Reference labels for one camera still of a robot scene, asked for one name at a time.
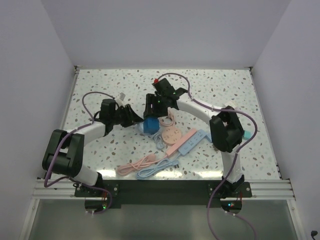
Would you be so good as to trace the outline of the light blue charger plug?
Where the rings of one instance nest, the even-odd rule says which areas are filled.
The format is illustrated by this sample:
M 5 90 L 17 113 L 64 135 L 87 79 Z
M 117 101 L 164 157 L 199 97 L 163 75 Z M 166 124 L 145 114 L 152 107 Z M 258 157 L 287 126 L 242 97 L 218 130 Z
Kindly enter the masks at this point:
M 210 133 L 207 133 L 207 134 L 205 135 L 205 138 L 206 138 L 210 143 L 212 142 L 212 136 L 211 136 Z

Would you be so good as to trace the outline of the light blue power strip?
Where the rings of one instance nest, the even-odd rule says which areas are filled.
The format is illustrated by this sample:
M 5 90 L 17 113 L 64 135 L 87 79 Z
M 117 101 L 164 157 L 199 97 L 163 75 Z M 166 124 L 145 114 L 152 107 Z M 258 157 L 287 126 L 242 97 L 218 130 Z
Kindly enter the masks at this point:
M 207 138 L 207 133 L 200 129 L 196 131 L 196 133 L 190 137 L 179 149 L 178 152 L 181 156 L 185 156 L 188 154 L 196 145 L 201 142 L 204 138 Z

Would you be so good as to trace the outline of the pink power strip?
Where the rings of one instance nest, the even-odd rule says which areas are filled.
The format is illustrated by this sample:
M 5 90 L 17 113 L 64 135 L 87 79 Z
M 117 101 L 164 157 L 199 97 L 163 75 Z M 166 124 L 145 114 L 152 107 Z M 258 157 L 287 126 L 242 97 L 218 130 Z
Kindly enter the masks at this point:
M 186 133 L 184 136 L 182 136 L 181 139 L 179 139 L 174 145 L 172 145 L 171 147 L 169 147 L 166 150 L 166 152 L 165 152 L 166 157 L 170 158 L 196 132 L 197 132 L 197 130 L 195 128 L 190 129 L 190 131 L 188 133 Z

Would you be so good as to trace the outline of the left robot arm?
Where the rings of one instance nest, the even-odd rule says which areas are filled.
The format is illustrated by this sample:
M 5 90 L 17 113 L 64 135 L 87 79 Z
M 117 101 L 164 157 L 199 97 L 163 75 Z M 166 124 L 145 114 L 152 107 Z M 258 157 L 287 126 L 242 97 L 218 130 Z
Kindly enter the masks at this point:
M 69 131 L 54 130 L 42 160 L 42 168 L 47 171 L 44 187 L 62 179 L 73 179 L 85 185 L 92 196 L 99 196 L 104 190 L 103 178 L 83 165 L 85 145 L 105 137 L 116 125 L 127 128 L 143 121 L 130 104 L 119 105 L 114 99 L 104 99 L 92 122 Z

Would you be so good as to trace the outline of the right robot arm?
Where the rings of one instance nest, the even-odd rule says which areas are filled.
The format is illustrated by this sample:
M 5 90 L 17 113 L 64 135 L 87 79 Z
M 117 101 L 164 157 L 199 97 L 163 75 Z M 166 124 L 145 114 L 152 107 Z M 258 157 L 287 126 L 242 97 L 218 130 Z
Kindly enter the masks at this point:
M 223 192 L 235 196 L 244 183 L 241 167 L 236 163 L 245 133 L 233 107 L 217 107 L 196 100 L 187 89 L 175 89 L 166 78 L 155 79 L 155 93 L 146 95 L 143 118 L 158 119 L 169 113 L 169 108 L 189 113 L 205 122 L 210 128 L 213 146 L 221 152 L 223 163 Z

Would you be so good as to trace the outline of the turquoise charger plug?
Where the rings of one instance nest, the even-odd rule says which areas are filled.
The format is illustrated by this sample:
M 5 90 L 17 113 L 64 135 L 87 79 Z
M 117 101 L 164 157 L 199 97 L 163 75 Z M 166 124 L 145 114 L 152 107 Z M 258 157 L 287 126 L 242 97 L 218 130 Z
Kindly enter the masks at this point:
M 249 140 L 252 137 L 252 133 L 250 131 L 245 130 L 243 134 L 244 140 Z

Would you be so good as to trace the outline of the blue cube socket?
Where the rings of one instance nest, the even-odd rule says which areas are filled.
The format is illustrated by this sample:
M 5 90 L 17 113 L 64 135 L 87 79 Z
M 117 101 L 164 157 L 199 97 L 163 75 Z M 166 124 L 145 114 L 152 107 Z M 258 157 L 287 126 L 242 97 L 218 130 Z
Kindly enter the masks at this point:
M 158 118 L 147 117 L 143 122 L 143 133 L 148 135 L 154 135 L 160 129 L 160 123 Z

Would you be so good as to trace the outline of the white tiger cube socket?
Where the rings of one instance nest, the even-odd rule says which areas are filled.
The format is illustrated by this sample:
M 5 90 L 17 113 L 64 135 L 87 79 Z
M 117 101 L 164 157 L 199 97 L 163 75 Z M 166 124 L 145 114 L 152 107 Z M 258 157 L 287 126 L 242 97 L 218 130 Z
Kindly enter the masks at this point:
M 226 102 L 225 104 L 224 104 L 224 107 L 226 108 L 226 107 L 232 107 L 233 109 L 237 109 L 237 104 L 236 103 L 234 103 L 233 101 L 229 101 L 229 102 Z

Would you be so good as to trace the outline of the light blue round socket base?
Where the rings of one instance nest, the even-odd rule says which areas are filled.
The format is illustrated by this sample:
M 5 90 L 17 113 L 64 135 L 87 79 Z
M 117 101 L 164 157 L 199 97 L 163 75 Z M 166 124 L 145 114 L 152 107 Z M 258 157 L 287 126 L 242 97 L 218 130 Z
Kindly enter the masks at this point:
M 138 130 L 139 130 L 142 134 L 145 133 L 145 132 L 144 132 L 144 123 L 143 123 L 143 122 L 140 122 L 140 123 L 137 125 L 137 128 L 138 128 Z

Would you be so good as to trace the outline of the pink round socket base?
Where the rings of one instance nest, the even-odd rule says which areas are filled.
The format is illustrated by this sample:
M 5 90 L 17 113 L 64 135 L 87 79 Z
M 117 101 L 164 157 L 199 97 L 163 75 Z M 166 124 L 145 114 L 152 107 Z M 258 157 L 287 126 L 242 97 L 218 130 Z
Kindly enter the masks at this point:
M 181 139 L 182 132 L 175 126 L 168 126 L 163 129 L 161 137 L 166 145 L 172 146 Z

